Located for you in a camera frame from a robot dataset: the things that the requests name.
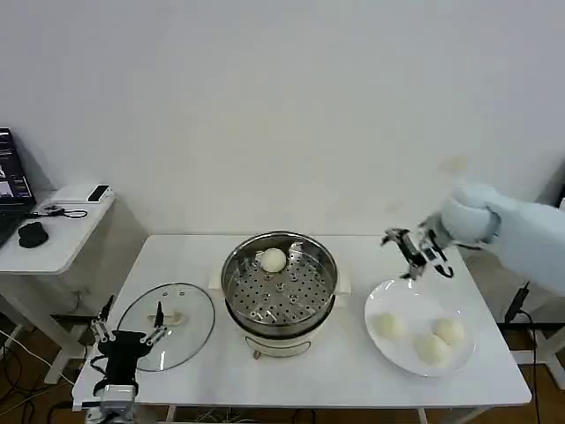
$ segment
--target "white plate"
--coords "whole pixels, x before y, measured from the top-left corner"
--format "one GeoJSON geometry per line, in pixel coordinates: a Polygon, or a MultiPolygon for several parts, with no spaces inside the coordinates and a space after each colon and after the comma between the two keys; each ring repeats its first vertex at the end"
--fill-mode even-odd
{"type": "Polygon", "coordinates": [[[379,284],[365,303],[365,325],[380,351],[397,366],[426,377],[454,373],[464,367],[475,351],[473,327],[460,311],[448,311],[433,298],[422,295],[411,280],[389,280],[379,284]],[[386,312],[403,320],[406,335],[400,340],[388,340],[374,330],[375,318],[386,312]],[[434,320],[456,318],[465,329],[465,339],[449,347],[448,359],[440,365],[428,365],[414,349],[415,337],[432,333],[434,320]]]}

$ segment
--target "steamed bun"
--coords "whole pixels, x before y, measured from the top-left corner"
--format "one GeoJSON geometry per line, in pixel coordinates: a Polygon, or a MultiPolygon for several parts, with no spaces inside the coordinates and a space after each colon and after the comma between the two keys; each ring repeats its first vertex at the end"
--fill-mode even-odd
{"type": "Polygon", "coordinates": [[[417,337],[414,347],[418,357],[429,365],[440,365],[449,356],[449,347],[434,334],[417,337]]]}
{"type": "Polygon", "coordinates": [[[457,345],[465,339],[465,328],[454,318],[441,318],[433,323],[433,333],[448,345],[457,345]]]}
{"type": "Polygon", "coordinates": [[[267,249],[261,255],[260,265],[266,272],[279,272],[286,266],[286,255],[281,249],[267,249]]]}
{"type": "Polygon", "coordinates": [[[388,338],[389,340],[397,340],[403,337],[406,332],[403,321],[390,312],[377,315],[374,318],[373,325],[379,336],[388,338]]]}

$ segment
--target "laptop screen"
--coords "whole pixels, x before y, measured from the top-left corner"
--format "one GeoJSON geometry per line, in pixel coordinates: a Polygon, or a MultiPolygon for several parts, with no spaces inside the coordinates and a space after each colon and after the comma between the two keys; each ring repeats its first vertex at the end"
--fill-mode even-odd
{"type": "Polygon", "coordinates": [[[0,205],[34,202],[10,130],[0,128],[0,205]]]}

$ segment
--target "glass lid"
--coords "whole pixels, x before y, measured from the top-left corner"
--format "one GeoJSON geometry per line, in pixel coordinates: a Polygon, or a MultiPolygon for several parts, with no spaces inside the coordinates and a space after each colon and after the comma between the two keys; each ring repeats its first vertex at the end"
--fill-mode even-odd
{"type": "Polygon", "coordinates": [[[138,369],[143,371],[164,371],[186,362],[204,346],[214,327],[214,305],[207,293],[192,284],[174,283],[141,295],[127,308],[118,329],[151,334],[158,302],[168,331],[138,361],[138,369]]]}

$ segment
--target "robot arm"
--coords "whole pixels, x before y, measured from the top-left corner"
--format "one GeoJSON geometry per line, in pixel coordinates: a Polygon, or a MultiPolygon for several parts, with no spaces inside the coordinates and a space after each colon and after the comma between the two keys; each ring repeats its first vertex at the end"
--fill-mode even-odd
{"type": "Polygon", "coordinates": [[[415,233],[387,230],[383,243],[395,241],[409,263],[405,276],[418,278],[426,264],[448,269],[442,250],[449,245],[481,246],[501,264],[559,295],[565,295],[565,213],[538,203],[502,196],[492,187],[457,188],[441,210],[415,233]]]}
{"type": "Polygon", "coordinates": [[[164,314],[161,302],[157,304],[154,330],[151,334],[138,331],[115,329],[108,331],[106,320],[112,305],[113,296],[92,322],[94,337],[102,355],[91,360],[94,369],[103,374],[103,378],[94,386],[93,394],[100,399],[96,406],[89,409],[88,424],[135,422],[133,407],[139,385],[135,380],[138,360],[147,356],[153,346],[167,334],[163,325],[164,314]],[[96,360],[107,359],[104,370],[94,365],[96,360]]]}

